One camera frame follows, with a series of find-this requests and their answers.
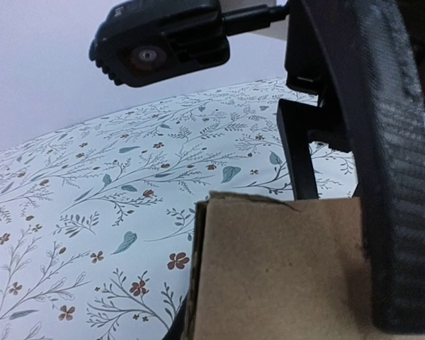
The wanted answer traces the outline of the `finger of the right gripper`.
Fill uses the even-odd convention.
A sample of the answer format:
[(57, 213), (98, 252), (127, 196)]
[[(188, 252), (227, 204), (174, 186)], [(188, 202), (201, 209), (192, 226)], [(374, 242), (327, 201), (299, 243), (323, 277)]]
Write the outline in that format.
[(318, 117), (318, 107), (287, 99), (278, 102), (277, 126), (295, 200), (318, 198), (309, 140)]

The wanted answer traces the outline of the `brown cardboard box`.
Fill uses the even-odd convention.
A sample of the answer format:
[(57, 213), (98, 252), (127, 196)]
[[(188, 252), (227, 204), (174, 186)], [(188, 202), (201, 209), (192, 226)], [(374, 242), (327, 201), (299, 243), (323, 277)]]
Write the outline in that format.
[(196, 206), (185, 339), (386, 339), (356, 198), (212, 193)]

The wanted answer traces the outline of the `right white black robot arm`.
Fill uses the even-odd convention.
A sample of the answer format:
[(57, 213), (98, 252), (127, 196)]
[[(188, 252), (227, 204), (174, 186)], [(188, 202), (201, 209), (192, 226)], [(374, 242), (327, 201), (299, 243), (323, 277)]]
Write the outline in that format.
[(396, 1), (289, 1), (289, 89), (278, 103), (297, 200), (318, 196), (311, 142), (352, 152), (374, 325), (425, 334), (425, 122), (414, 41)]

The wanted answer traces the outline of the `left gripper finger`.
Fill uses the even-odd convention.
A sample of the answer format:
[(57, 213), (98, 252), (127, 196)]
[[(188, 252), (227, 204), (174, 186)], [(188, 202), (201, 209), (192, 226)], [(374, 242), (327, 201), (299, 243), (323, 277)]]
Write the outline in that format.
[(184, 328), (186, 325), (187, 307), (189, 296), (185, 296), (181, 303), (179, 311), (176, 313), (172, 325), (164, 335), (164, 340), (182, 340)]

